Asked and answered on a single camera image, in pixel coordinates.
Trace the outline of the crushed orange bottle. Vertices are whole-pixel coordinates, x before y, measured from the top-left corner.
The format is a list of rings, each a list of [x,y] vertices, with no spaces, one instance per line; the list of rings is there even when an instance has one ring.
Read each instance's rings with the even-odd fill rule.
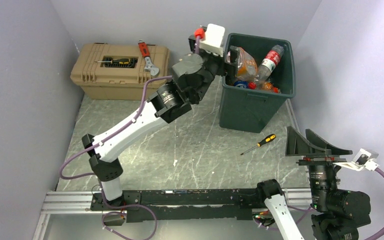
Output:
[[[237,50],[238,52],[236,58],[236,79],[240,81],[247,81],[251,78],[254,78],[257,75],[258,71],[255,59],[242,47],[234,46],[233,49]]]

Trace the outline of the blue Pocari bottle white cap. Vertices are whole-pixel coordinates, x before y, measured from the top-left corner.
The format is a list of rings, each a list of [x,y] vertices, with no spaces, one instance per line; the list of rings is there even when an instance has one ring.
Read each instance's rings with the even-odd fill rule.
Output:
[[[237,87],[237,88],[244,88],[244,89],[248,89],[249,86],[248,86],[248,82],[245,81],[245,80],[237,80],[234,82],[233,86],[234,87]]]

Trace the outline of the clear bottle red label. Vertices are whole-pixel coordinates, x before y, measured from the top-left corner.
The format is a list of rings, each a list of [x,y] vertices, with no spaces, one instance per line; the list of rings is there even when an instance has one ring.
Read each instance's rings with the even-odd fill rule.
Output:
[[[265,81],[270,77],[281,61],[284,52],[284,47],[278,44],[271,48],[257,69],[256,79],[258,81]]]

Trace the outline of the clear bottle orange label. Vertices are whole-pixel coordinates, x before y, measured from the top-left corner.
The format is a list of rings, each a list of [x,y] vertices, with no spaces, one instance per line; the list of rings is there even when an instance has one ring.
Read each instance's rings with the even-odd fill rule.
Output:
[[[275,87],[271,82],[269,81],[264,81],[261,85],[261,89],[263,91],[271,92],[271,93],[276,93],[279,94],[281,91]]]

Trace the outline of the dark green plastic bin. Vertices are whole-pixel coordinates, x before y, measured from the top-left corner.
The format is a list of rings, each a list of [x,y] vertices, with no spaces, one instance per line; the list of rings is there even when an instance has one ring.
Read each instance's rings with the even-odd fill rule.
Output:
[[[242,47],[261,63],[275,46],[284,48],[284,54],[271,78],[280,93],[253,90],[229,85],[230,75],[221,78],[222,93],[219,107],[219,125],[225,129],[260,133],[288,99],[297,93],[295,61],[292,45],[288,40],[256,35],[230,33],[225,50],[231,46]]]

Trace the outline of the small clear bottle red cap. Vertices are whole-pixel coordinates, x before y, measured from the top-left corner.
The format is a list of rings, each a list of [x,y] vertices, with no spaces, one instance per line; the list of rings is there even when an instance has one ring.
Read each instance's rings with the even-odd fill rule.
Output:
[[[250,90],[261,90],[261,85],[258,83],[255,83],[253,81],[250,81],[247,83],[247,88]]]

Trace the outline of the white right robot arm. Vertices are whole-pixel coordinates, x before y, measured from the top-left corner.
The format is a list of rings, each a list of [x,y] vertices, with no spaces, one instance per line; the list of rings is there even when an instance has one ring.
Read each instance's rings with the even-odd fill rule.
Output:
[[[352,150],[336,147],[306,129],[305,135],[294,127],[287,128],[286,156],[300,156],[299,166],[308,169],[311,193],[311,228],[317,240],[356,240],[358,228],[371,223],[370,197],[361,191],[338,188],[338,171],[347,164],[345,155]],[[285,240],[303,238],[290,214],[285,192],[275,179],[259,182],[255,200],[262,208],[268,208]]]

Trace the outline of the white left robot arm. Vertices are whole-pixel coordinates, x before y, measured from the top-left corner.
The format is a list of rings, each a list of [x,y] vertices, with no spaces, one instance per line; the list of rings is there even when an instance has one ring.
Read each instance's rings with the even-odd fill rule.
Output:
[[[124,203],[119,155],[141,137],[191,111],[192,105],[204,98],[216,76],[235,76],[238,56],[236,47],[221,55],[203,49],[184,55],[172,66],[168,81],[142,100],[135,112],[104,133],[82,137],[92,172],[105,194],[103,202],[109,209],[117,210]]]

